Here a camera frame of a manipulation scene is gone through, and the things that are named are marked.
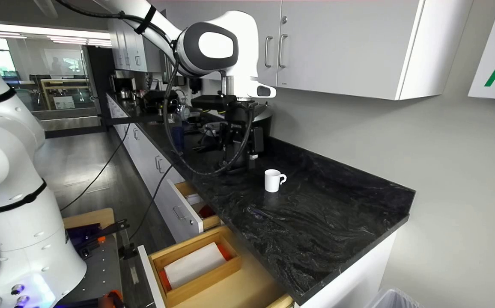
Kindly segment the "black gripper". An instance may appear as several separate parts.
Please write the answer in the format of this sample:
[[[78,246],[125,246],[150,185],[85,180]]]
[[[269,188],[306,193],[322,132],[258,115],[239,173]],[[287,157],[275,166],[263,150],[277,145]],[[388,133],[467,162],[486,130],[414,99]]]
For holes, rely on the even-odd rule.
[[[202,152],[221,150],[226,159],[243,159],[246,154],[250,125],[253,123],[253,104],[231,104],[222,118],[203,113],[200,116],[200,140]]]

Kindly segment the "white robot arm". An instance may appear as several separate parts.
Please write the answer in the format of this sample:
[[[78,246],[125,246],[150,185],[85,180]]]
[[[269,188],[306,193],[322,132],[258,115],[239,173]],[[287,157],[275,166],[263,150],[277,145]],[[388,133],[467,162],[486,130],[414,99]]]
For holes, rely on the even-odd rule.
[[[179,29],[149,0],[99,2],[107,19],[125,20],[154,43],[176,72],[219,72],[224,94],[238,101],[275,94],[258,80],[258,29],[251,15],[227,10]],[[87,272],[56,198],[32,162],[42,142],[42,127],[0,77],[0,308],[53,308]]]

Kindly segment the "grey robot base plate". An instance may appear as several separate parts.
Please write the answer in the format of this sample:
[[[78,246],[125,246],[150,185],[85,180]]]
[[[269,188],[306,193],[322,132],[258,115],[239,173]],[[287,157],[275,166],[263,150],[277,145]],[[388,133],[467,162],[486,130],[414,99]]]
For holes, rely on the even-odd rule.
[[[56,303],[54,308],[99,308],[111,291],[121,291],[118,245],[107,236],[85,258],[87,272],[80,284]]]

